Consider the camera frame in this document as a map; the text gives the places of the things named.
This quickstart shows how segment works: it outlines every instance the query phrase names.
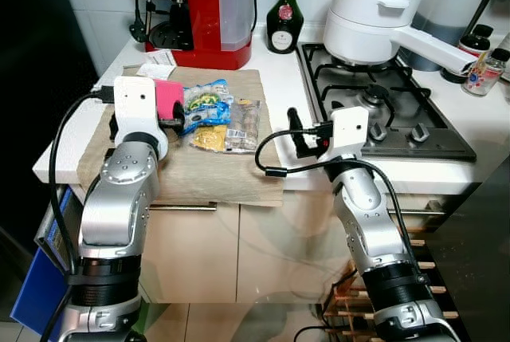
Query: cable connector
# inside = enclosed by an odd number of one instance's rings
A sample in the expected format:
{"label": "cable connector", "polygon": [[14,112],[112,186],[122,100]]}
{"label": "cable connector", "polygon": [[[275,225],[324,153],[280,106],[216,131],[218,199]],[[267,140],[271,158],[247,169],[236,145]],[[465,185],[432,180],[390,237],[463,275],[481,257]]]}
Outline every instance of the cable connector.
{"label": "cable connector", "polygon": [[268,177],[287,177],[287,168],[266,167],[265,175]]}
{"label": "cable connector", "polygon": [[101,89],[97,91],[97,97],[105,104],[114,104],[113,98],[113,86],[112,85],[101,85]]}
{"label": "cable connector", "polygon": [[321,139],[329,139],[333,136],[333,122],[325,121],[316,125],[313,129],[313,134]]}

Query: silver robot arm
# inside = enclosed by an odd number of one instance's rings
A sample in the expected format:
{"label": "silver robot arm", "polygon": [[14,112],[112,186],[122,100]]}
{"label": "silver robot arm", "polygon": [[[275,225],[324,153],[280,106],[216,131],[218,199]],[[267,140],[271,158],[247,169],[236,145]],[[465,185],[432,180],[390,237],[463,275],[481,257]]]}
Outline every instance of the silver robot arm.
{"label": "silver robot arm", "polygon": [[159,129],[154,81],[118,77],[116,149],[84,203],[78,271],[58,342],[144,342],[138,320],[141,255],[149,206],[159,193],[158,160],[167,153]]}
{"label": "silver robot arm", "polygon": [[414,268],[388,214],[386,196],[373,177],[365,168],[355,167],[340,173],[333,187],[338,191],[335,212],[374,306],[378,335],[386,341],[460,342],[443,318],[425,276]]}
{"label": "silver robot arm", "polygon": [[[315,155],[332,183],[335,212],[367,287],[379,337],[387,342],[460,342],[388,214],[386,196],[374,183],[371,164],[356,163],[366,141],[368,112],[360,107],[337,109],[330,121],[310,130],[303,130],[294,108],[288,118],[291,130],[280,134],[291,134],[298,157]],[[316,134],[317,147],[309,148],[302,133]],[[261,166],[259,155],[257,150],[256,163],[266,175],[285,177],[294,172]]]}

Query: coffee machine water tank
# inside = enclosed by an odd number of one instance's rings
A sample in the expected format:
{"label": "coffee machine water tank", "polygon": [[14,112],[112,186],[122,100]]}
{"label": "coffee machine water tank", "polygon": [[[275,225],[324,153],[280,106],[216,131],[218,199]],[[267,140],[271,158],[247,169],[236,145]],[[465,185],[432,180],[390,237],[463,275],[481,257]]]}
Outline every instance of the coffee machine water tank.
{"label": "coffee machine water tank", "polygon": [[220,0],[222,50],[236,51],[251,39],[253,0]]}

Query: floor tile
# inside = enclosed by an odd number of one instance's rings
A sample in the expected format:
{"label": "floor tile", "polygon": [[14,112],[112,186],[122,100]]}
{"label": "floor tile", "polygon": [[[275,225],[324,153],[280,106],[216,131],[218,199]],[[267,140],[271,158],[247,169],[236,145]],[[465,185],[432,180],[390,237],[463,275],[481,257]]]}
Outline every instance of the floor tile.
{"label": "floor tile", "polygon": [[[306,304],[191,304],[186,342],[292,342],[299,329],[318,324]],[[304,332],[298,340],[327,341],[320,330]]]}
{"label": "floor tile", "polygon": [[184,342],[188,304],[149,305],[145,337],[149,342]]}
{"label": "floor tile", "polygon": [[2,342],[16,342],[22,327],[15,322],[0,322],[0,340]]}
{"label": "floor tile", "polygon": [[40,339],[41,336],[39,336],[39,334],[33,332],[29,328],[23,328],[17,342],[39,342]]}

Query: bottle label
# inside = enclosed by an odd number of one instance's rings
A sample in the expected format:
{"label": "bottle label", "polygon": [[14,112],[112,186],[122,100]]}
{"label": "bottle label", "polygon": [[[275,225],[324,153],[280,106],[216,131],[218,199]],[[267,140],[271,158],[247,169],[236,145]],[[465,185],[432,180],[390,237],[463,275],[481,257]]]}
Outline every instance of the bottle label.
{"label": "bottle label", "polygon": [[479,88],[492,86],[500,75],[502,69],[497,69],[489,65],[479,65],[471,71],[465,87],[471,92],[476,92]]}
{"label": "bottle label", "polygon": [[289,21],[292,19],[292,7],[288,5],[281,5],[278,9],[278,17],[283,21]]}
{"label": "bottle label", "polygon": [[462,43],[459,44],[458,48],[464,51],[465,53],[470,53],[474,57],[479,57],[482,53],[485,53],[485,51],[482,49],[472,49],[471,47],[467,47]]}
{"label": "bottle label", "polygon": [[271,42],[275,49],[284,51],[292,44],[292,35],[287,31],[275,31],[271,36]]}

